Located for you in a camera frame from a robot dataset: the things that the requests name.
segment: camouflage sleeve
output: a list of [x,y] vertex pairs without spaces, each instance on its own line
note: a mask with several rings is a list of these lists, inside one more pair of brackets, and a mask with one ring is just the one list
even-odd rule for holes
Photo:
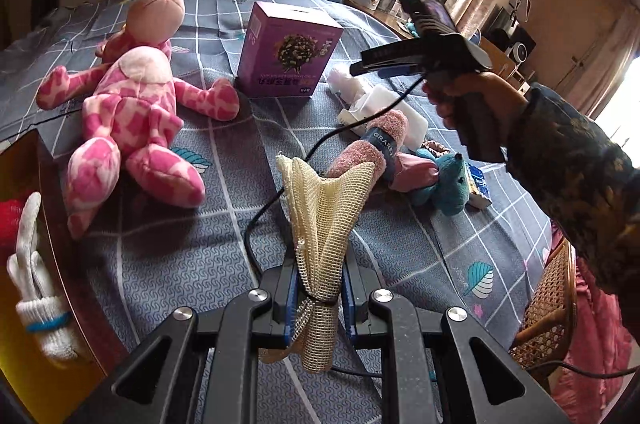
[[588,260],[598,286],[618,295],[625,324],[640,322],[640,170],[552,90],[534,86],[528,99],[507,170]]

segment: white glove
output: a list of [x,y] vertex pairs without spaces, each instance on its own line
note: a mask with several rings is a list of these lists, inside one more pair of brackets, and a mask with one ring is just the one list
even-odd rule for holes
[[38,247],[36,219],[40,193],[32,193],[22,210],[15,254],[7,261],[9,277],[20,291],[16,306],[20,321],[36,336],[42,353],[57,366],[90,357],[72,324],[73,314],[64,296],[57,296]]

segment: blue rubber band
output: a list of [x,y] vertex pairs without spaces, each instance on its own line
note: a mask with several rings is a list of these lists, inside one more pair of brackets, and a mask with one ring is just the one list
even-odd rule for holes
[[30,332],[31,334],[34,334],[36,332],[49,332],[50,330],[58,330],[58,328],[64,327],[69,322],[70,319],[71,319],[71,312],[65,312],[61,316],[58,316],[57,318],[53,318],[52,320],[49,320],[49,321],[44,321],[42,323],[41,322],[31,323],[30,325],[27,325],[26,327],[24,327],[24,329],[27,332]]

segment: cartoon leaf print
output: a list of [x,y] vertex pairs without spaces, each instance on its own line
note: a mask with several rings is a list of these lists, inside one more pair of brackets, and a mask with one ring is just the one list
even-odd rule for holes
[[468,287],[465,295],[473,292],[477,298],[486,299],[494,288],[494,268],[483,261],[476,261],[466,271]]
[[174,147],[171,151],[193,165],[201,175],[211,166],[211,162],[189,149]]

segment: metal screw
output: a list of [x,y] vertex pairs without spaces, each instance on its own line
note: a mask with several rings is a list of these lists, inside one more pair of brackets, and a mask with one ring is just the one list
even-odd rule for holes
[[373,299],[379,303],[389,303],[394,298],[394,293],[387,289],[378,289],[373,292]]
[[174,319],[178,321],[186,321],[187,319],[191,319],[193,317],[193,310],[189,307],[180,307],[174,310]]
[[268,297],[269,297],[269,293],[266,290],[262,290],[262,289],[249,290],[249,299],[251,301],[255,301],[255,302],[264,301]]
[[466,311],[460,307],[451,307],[447,310],[447,316],[449,316],[449,319],[453,321],[464,321],[466,319]]

